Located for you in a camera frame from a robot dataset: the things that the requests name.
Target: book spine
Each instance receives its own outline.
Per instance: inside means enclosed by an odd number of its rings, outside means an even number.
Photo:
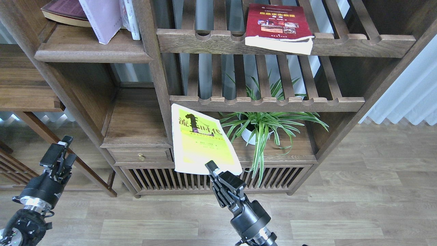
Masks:
[[[99,40],[99,43],[106,44],[105,41],[103,40],[102,33],[100,32],[99,27],[97,26],[96,19],[91,14],[91,11],[90,11],[90,8],[88,7],[87,1],[86,0],[79,0],[79,2],[80,2],[80,5],[83,8],[83,11],[85,12],[85,15],[88,18],[88,21],[91,24],[91,27],[94,30],[94,33],[97,36],[97,39]]]
[[[133,40],[141,40],[141,35],[139,33],[138,22],[135,17],[134,6],[132,0],[124,0],[126,12],[128,13],[129,26],[132,32]]]

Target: purple book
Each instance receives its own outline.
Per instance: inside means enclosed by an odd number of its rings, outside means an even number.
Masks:
[[[79,0],[53,0],[42,7],[41,10],[84,21],[88,20]]]
[[[123,25],[119,0],[79,0],[101,44],[108,44]]]

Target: brass drawer knob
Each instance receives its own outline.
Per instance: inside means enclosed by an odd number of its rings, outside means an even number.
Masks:
[[[138,154],[138,159],[139,159],[140,161],[144,161],[146,158],[145,158],[144,155],[142,155],[142,154],[140,153],[140,154]]]

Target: wooden cabinet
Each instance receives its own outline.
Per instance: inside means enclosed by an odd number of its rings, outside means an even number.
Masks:
[[[244,33],[227,29],[226,3],[211,0],[214,30],[195,30],[195,2],[184,1],[182,28],[176,29],[173,2],[134,1],[142,41],[119,32],[104,46],[90,28],[56,24],[39,10],[49,0],[0,0],[1,20],[57,96],[77,119],[124,183],[138,196],[152,193],[210,192],[206,176],[174,172],[170,105],[199,111],[319,112],[329,132],[310,123],[302,128],[285,156],[274,145],[266,149],[261,188],[244,172],[248,190],[292,194],[346,136],[359,119],[437,33],[434,0],[349,0],[342,17],[335,0],[323,0],[334,33],[320,33],[309,0],[304,7],[314,33],[312,55],[321,67],[313,76],[308,56],[298,56],[308,96],[294,96],[285,53],[248,47]],[[241,1],[247,15],[250,1]],[[281,1],[270,0],[271,4]],[[167,17],[157,22],[157,17]],[[189,53],[187,93],[184,93],[178,53]],[[199,91],[200,53],[212,54],[211,97]],[[232,54],[236,97],[222,91],[222,55]],[[255,55],[262,98],[246,97],[243,54]],[[276,55],[286,99],[268,90],[265,55]],[[120,88],[107,63],[148,63],[154,88]],[[250,166],[252,149],[236,141],[241,163]],[[144,161],[138,159],[142,154]]]

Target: wooden drawer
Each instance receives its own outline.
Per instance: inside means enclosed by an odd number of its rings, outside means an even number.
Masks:
[[[108,149],[116,162],[168,162],[173,161],[170,149]]]

